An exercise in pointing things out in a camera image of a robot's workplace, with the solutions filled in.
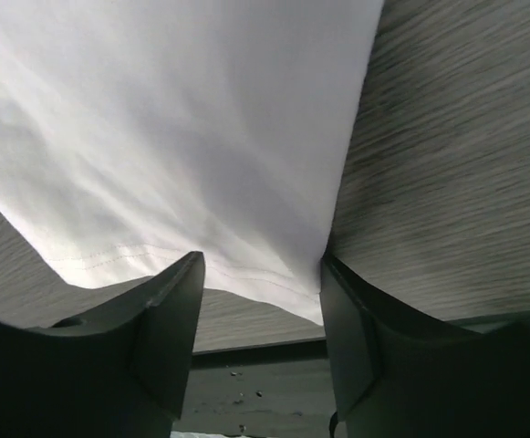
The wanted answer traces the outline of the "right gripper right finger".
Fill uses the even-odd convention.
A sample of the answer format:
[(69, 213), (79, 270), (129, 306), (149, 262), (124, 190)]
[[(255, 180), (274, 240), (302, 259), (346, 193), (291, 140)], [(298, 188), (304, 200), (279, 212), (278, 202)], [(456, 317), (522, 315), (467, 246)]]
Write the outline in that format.
[(320, 303), (351, 437), (530, 437), (530, 316), (485, 332), (433, 318), (332, 255)]

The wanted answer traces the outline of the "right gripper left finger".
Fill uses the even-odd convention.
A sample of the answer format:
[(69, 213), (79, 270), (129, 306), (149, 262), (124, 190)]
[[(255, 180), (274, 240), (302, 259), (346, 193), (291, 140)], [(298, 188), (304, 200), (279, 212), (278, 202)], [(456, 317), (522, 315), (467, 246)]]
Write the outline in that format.
[(0, 437), (167, 437), (182, 416), (203, 255), (48, 328), (0, 322)]

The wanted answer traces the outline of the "white t shirt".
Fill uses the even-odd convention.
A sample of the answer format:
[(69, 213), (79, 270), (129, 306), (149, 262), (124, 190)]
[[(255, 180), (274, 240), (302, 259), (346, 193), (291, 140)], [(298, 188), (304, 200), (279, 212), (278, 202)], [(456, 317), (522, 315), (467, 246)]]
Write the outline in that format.
[(67, 283), (152, 276), (322, 320), (380, 1), (0, 1), (0, 213)]

